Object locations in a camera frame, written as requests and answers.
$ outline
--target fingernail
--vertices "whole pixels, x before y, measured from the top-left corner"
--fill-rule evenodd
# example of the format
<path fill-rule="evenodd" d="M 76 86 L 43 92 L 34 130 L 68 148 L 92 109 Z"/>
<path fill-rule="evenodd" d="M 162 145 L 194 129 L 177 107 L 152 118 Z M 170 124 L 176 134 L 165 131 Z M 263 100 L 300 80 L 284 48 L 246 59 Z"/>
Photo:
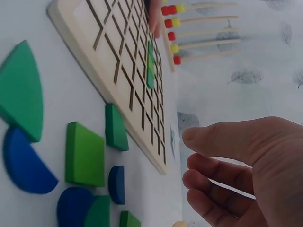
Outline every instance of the fingernail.
<path fill-rule="evenodd" d="M 186 129 L 183 132 L 183 136 L 182 136 L 184 143 L 192 141 L 195 138 L 197 131 L 198 131 L 198 128 L 189 128 L 189 129 Z"/>

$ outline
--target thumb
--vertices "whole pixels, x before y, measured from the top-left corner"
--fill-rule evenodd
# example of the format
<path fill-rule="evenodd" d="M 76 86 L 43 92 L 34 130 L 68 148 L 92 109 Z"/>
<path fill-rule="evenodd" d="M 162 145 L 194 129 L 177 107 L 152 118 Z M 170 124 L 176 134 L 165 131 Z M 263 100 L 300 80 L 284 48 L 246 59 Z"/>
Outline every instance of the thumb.
<path fill-rule="evenodd" d="M 302 128 L 283 118 L 266 117 L 189 128 L 183 132 L 183 141 L 187 147 L 205 156 L 231 158 L 253 166 L 297 133 L 302 135 Z"/>

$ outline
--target blue semicircle piece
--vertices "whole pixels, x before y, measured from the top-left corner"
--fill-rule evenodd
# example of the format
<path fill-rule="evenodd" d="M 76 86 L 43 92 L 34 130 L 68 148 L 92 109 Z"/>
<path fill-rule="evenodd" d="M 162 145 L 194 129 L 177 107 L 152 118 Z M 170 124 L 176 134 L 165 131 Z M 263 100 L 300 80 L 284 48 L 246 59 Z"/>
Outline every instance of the blue semicircle piece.
<path fill-rule="evenodd" d="M 6 170 L 13 183 L 28 193 L 47 194 L 58 184 L 45 166 L 25 133 L 15 127 L 8 129 L 3 146 Z"/>

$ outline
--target wooden abacus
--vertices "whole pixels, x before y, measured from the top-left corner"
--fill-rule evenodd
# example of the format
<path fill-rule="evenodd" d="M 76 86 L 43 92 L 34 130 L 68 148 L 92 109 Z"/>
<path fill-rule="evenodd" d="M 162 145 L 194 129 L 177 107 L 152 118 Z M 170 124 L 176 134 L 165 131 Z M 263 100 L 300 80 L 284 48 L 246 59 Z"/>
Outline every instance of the wooden abacus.
<path fill-rule="evenodd" d="M 205 4 L 199 4 L 199 5 L 189 5 L 185 6 L 184 4 L 176 4 L 176 5 L 169 5 L 169 6 L 163 6 L 161 8 L 162 15 L 168 16 L 168 15 L 175 15 L 177 13 L 184 13 L 186 9 L 203 9 L 203 8 L 210 8 L 210 7 L 227 7 L 227 6 L 237 6 L 237 3 L 205 3 Z M 174 68 L 175 65 L 180 65 L 181 60 L 183 61 L 192 61 L 196 59 L 205 59 L 205 58 L 211 58 L 215 56 L 223 56 L 228 54 L 235 54 L 240 53 L 241 50 L 231 50 L 231 51 L 224 51 L 224 52 L 216 52 L 216 53 L 209 53 L 209 54 L 202 54 L 202 55 L 195 55 L 195 56 L 189 56 L 189 57 L 180 57 L 179 55 L 175 55 L 179 52 L 179 50 L 184 49 L 191 49 L 191 48 L 197 48 L 197 47 L 205 47 L 205 46 L 211 46 L 211 45 L 222 45 L 222 44 L 235 44 L 240 43 L 241 39 L 229 39 L 229 40 L 217 40 L 217 41 L 210 41 L 210 42 L 200 42 L 195 44 L 186 44 L 186 45 L 177 45 L 177 44 L 171 44 L 171 41 L 176 41 L 177 37 L 184 37 L 184 36 L 190 36 L 190 35 L 202 35 L 202 34 L 208 34 L 208 33 L 221 33 L 221 32 L 236 32 L 239 31 L 239 28 L 225 28 L 221 30 L 206 30 L 206 31 L 193 31 L 193 32 L 186 32 L 186 33 L 175 33 L 175 32 L 166 32 L 166 29 L 170 28 L 177 28 L 181 27 L 184 23 L 191 23 L 191 22 L 202 22 L 202 21 L 213 21 L 213 20 L 230 20 L 230 19 L 238 19 L 238 16 L 218 16 L 218 17 L 196 17 L 196 18 L 190 18 L 190 19 L 183 19 L 180 20 L 178 17 L 165 19 L 164 20 L 164 26 L 162 28 L 162 35 L 164 36 L 164 43 L 166 46 L 166 51 L 168 54 L 169 64 L 171 69 Z"/>

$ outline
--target finger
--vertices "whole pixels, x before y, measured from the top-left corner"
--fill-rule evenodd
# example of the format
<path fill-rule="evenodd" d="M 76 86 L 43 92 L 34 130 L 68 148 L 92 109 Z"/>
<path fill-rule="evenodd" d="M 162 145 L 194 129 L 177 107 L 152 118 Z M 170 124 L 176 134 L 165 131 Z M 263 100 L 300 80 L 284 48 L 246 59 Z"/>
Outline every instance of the finger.
<path fill-rule="evenodd" d="M 188 189 L 200 190 L 217 205 L 239 218 L 255 201 L 254 199 L 212 183 L 205 176 L 193 169 L 183 174 L 183 184 Z"/>
<path fill-rule="evenodd" d="M 183 132 L 183 141 L 190 149 L 208 157 L 232 158 L 253 166 L 297 132 L 302 133 L 299 125 L 282 118 L 267 117 L 190 128 Z"/>
<path fill-rule="evenodd" d="M 203 192 L 197 189 L 188 190 L 187 200 L 192 208 L 211 226 L 234 226 L 238 221 L 235 216 L 216 205 Z"/>
<path fill-rule="evenodd" d="M 161 12 L 162 0 L 151 0 L 149 5 L 149 25 L 150 31 L 153 33 L 156 29 Z"/>
<path fill-rule="evenodd" d="M 156 39 L 160 38 L 160 36 L 161 36 L 161 23 L 160 22 L 157 23 L 154 34 L 155 34 Z"/>
<path fill-rule="evenodd" d="M 189 156 L 187 166 L 189 169 L 197 170 L 207 178 L 254 195 L 250 167 L 219 161 L 200 154 Z"/>

